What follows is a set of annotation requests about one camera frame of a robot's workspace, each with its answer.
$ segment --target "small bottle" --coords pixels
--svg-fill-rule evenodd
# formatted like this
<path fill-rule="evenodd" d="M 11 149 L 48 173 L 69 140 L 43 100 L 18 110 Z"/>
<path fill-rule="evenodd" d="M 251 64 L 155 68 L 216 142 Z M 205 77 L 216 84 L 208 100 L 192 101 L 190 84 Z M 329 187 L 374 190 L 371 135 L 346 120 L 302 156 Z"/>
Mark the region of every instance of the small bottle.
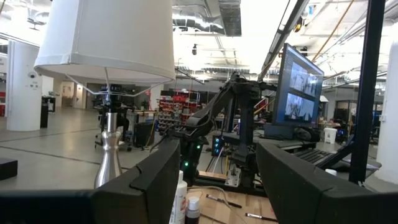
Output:
<path fill-rule="evenodd" d="M 190 197 L 188 198 L 188 208 L 185 217 L 185 224 L 199 224 L 199 198 Z"/>
<path fill-rule="evenodd" d="M 180 171 L 178 175 L 178 185 L 175 191 L 172 213 L 169 224 L 184 224 L 185 210 L 187 208 L 187 183 L 182 180 L 184 173 Z"/>

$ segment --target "keyboard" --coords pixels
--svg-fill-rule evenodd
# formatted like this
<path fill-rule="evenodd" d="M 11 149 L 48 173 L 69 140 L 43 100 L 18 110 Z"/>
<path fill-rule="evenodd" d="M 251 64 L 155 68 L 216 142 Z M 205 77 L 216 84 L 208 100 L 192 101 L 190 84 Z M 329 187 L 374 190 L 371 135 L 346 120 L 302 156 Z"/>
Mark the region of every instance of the keyboard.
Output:
<path fill-rule="evenodd" d="M 327 157 L 333 154 L 318 149 L 306 149 L 299 152 L 295 152 L 293 153 L 293 155 L 307 162 L 310 162 L 313 165 L 317 165 L 318 163 L 324 161 Z"/>

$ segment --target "bottle cap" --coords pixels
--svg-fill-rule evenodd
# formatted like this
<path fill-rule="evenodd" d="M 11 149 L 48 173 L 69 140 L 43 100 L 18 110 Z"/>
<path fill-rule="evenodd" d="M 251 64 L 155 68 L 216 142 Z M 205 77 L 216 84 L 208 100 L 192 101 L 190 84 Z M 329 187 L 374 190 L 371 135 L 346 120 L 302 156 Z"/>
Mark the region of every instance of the bottle cap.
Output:
<path fill-rule="evenodd" d="M 189 197 L 188 198 L 188 209 L 189 210 L 199 210 L 199 198 Z"/>
<path fill-rule="evenodd" d="M 184 177 L 184 172 L 180 171 L 180 173 L 178 174 L 178 182 L 181 183 L 182 182 L 182 178 Z"/>
<path fill-rule="evenodd" d="M 335 170 L 326 169 L 325 171 L 328 172 L 328 173 L 331 174 L 331 175 L 337 176 L 337 171 L 335 171 Z"/>

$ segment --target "white container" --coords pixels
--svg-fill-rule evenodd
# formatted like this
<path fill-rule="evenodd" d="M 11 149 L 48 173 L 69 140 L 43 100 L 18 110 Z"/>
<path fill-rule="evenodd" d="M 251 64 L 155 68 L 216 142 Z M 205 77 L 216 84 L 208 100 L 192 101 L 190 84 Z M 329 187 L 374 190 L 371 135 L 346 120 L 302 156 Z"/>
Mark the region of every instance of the white container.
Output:
<path fill-rule="evenodd" d="M 325 169 L 325 171 L 331 175 L 334 175 L 335 177 L 337 177 L 337 171 L 332 170 L 332 169 Z"/>
<path fill-rule="evenodd" d="M 334 144 L 335 140 L 336 140 L 337 129 L 335 129 L 335 128 L 325 128 L 323 131 L 325 132 L 325 142 L 328 142 L 330 144 Z"/>
<path fill-rule="evenodd" d="M 185 209 L 187 208 L 187 183 L 182 180 L 184 173 L 180 171 L 178 176 L 178 185 L 175 191 L 172 213 L 169 224 L 184 224 Z"/>

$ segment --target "black bin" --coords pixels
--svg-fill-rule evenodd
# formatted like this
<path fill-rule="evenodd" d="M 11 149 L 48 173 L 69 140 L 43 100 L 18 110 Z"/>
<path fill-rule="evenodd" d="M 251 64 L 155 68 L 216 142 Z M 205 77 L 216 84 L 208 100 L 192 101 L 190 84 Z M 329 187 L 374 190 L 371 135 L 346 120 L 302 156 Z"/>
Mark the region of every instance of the black bin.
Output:
<path fill-rule="evenodd" d="M 148 146 L 154 143 L 154 130 L 152 130 L 152 122 L 138 123 L 134 127 L 134 147 L 144 147 L 148 142 Z"/>
<path fill-rule="evenodd" d="M 42 112 L 40 114 L 40 128 L 47 128 L 49 124 L 49 104 L 42 102 Z"/>

